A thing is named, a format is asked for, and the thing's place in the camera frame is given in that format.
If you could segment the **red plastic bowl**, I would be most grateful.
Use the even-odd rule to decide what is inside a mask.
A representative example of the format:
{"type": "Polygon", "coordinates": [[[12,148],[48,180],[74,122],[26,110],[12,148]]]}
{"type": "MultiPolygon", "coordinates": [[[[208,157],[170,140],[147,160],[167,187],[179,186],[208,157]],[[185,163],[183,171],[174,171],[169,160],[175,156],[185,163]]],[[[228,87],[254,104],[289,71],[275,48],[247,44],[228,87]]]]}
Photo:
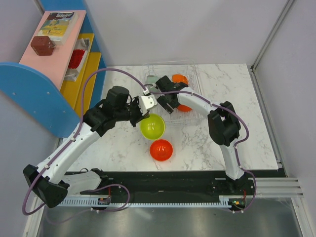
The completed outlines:
{"type": "Polygon", "coordinates": [[[185,105],[182,105],[180,104],[178,107],[177,107],[177,110],[181,111],[181,112],[189,112],[191,111],[192,109],[188,106],[185,106],[185,105]]]}

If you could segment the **orange plastic bowl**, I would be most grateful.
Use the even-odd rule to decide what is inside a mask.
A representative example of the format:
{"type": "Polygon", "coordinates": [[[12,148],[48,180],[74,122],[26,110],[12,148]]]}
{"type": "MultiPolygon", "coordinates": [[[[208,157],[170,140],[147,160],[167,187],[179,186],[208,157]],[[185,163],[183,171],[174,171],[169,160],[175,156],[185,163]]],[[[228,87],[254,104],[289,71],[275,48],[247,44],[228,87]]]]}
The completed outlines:
{"type": "Polygon", "coordinates": [[[173,81],[174,83],[183,82],[183,83],[185,83],[186,85],[189,84],[187,78],[186,78],[184,75],[181,75],[181,74],[174,74],[174,75],[172,76],[172,81],[173,81]]]}

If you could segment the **yellow cover book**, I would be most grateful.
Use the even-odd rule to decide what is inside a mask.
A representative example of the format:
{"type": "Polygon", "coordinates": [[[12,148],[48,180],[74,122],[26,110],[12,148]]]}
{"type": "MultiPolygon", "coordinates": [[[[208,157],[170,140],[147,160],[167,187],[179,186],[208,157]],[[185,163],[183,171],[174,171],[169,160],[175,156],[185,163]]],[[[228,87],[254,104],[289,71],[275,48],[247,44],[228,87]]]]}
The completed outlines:
{"type": "Polygon", "coordinates": [[[51,12],[37,36],[47,36],[55,45],[64,45],[78,17],[76,12],[51,12]]]}

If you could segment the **celadon green ceramic bowl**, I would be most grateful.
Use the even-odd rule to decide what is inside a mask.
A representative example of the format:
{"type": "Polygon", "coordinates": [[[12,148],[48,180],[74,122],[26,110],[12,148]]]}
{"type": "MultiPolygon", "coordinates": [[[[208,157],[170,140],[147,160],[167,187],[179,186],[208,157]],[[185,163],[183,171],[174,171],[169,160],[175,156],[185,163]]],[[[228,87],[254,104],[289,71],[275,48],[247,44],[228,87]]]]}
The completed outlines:
{"type": "Polygon", "coordinates": [[[151,86],[155,86],[156,82],[159,80],[159,77],[156,75],[148,75],[147,76],[147,84],[151,86]]]}

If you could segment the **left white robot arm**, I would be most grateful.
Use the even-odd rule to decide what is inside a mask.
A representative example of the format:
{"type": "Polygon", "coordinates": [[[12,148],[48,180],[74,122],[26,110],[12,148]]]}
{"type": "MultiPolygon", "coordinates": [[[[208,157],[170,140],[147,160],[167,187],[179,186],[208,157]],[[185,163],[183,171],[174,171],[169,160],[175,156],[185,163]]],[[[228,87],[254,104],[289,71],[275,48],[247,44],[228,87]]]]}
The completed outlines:
{"type": "Polygon", "coordinates": [[[49,208],[59,205],[67,195],[93,190],[104,194],[108,181],[95,168],[89,172],[66,177],[65,173],[79,156],[108,130],[120,121],[129,121],[133,127],[148,118],[149,111],[157,105],[154,95],[148,90],[142,96],[128,102],[129,90],[122,86],[111,88],[105,99],[87,110],[82,120],[60,148],[37,166],[27,165],[23,174],[34,192],[49,208]]]}

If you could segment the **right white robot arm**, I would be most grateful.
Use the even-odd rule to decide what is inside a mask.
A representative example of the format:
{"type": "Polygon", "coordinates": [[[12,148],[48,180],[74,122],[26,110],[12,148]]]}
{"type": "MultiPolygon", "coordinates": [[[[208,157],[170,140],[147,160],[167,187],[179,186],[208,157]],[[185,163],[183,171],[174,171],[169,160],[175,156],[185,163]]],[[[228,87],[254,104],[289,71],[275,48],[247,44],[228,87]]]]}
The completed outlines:
{"type": "Polygon", "coordinates": [[[230,179],[226,182],[227,191],[238,194],[244,188],[240,179],[244,171],[237,162],[234,151],[234,143],[239,138],[241,125],[238,118],[234,116],[234,107],[228,101],[219,106],[212,105],[211,101],[195,92],[183,82],[172,82],[169,77],[163,76],[155,82],[158,89],[158,103],[169,114],[180,105],[185,105],[208,121],[209,135],[213,142],[220,146],[224,162],[226,176],[230,179]]]}

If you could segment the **brown cube box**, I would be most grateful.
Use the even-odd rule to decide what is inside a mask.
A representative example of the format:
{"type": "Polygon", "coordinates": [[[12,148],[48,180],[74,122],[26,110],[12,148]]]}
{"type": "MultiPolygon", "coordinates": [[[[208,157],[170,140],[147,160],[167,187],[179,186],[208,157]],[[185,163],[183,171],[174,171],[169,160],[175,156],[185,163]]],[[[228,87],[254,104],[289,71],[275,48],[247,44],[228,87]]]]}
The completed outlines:
{"type": "Polygon", "coordinates": [[[50,56],[56,47],[48,36],[35,36],[30,45],[38,56],[50,56]]]}

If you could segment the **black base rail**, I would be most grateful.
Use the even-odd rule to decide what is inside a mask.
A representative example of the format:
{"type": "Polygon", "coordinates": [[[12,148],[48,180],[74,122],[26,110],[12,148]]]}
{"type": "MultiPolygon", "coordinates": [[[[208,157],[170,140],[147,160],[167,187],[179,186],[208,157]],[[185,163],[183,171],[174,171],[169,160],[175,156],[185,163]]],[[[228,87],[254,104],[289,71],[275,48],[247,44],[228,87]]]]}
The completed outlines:
{"type": "Polygon", "coordinates": [[[136,192],[185,192],[207,195],[253,195],[255,185],[250,175],[237,180],[229,178],[224,171],[98,171],[101,183],[97,188],[109,184],[122,184],[131,193],[136,192]]]}

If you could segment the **red white book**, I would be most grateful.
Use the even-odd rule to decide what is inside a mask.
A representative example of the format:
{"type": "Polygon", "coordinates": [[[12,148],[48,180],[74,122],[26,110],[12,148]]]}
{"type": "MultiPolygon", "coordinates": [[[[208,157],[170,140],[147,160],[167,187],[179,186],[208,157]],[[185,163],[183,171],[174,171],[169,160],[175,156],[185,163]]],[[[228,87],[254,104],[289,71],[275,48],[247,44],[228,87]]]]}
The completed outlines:
{"type": "Polygon", "coordinates": [[[90,47],[89,38],[81,38],[76,41],[70,62],[64,77],[66,81],[76,81],[86,60],[90,47]]]}

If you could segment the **yellow plastic bowl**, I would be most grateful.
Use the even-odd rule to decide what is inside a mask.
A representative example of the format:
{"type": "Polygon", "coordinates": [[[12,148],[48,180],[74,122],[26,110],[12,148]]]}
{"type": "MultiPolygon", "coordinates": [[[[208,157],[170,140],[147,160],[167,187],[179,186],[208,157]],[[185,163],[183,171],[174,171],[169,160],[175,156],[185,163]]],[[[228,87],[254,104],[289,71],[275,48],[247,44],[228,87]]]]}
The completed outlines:
{"type": "Polygon", "coordinates": [[[165,132],[165,122],[161,116],[150,114],[140,122],[140,131],[146,139],[158,140],[165,132]]]}

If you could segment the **blue pink yellow shelf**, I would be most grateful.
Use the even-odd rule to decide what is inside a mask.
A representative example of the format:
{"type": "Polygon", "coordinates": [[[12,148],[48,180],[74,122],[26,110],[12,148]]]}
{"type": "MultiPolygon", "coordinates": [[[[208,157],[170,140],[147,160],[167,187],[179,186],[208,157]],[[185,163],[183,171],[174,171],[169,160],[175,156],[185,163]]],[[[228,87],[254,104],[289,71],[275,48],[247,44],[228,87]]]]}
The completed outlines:
{"type": "Polygon", "coordinates": [[[67,41],[50,56],[38,56],[28,45],[19,63],[2,62],[0,90],[33,117],[41,127],[58,138],[68,137],[79,123],[79,101],[85,94],[84,108],[93,107],[101,98],[105,73],[94,75],[86,88],[83,83],[94,71],[106,66],[92,26],[92,15],[83,0],[44,0],[44,14],[33,30],[36,34],[52,12],[75,12],[78,16],[67,41]],[[90,47],[78,81],[64,81],[75,43],[89,38],[90,47]]]}

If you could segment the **orange bottom bowl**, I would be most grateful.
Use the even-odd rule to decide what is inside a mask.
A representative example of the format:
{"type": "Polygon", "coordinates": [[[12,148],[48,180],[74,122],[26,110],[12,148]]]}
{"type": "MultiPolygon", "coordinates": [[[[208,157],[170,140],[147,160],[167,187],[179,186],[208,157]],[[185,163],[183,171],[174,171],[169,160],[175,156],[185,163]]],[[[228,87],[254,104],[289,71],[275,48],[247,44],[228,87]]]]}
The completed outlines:
{"type": "Polygon", "coordinates": [[[173,146],[167,140],[156,140],[150,146],[150,155],[156,161],[166,161],[173,155],[173,146]]]}

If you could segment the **white wire dish rack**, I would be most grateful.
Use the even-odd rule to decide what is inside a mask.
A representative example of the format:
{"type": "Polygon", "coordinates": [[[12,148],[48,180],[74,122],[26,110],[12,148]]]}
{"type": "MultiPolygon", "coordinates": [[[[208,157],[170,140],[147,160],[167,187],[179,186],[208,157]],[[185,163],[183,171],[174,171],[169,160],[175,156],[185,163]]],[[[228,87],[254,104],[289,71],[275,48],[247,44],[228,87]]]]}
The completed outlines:
{"type": "Polygon", "coordinates": [[[180,85],[174,85],[173,75],[182,75],[188,82],[187,85],[194,92],[201,94],[201,87],[198,79],[197,69],[194,61],[181,60],[170,62],[157,62],[143,64],[144,84],[148,84],[151,92],[158,101],[158,107],[153,109],[153,113],[160,115],[166,125],[197,125],[203,116],[198,112],[191,110],[182,112],[176,107],[179,106],[177,94],[159,94],[160,92],[178,91],[182,88],[180,85]]]}

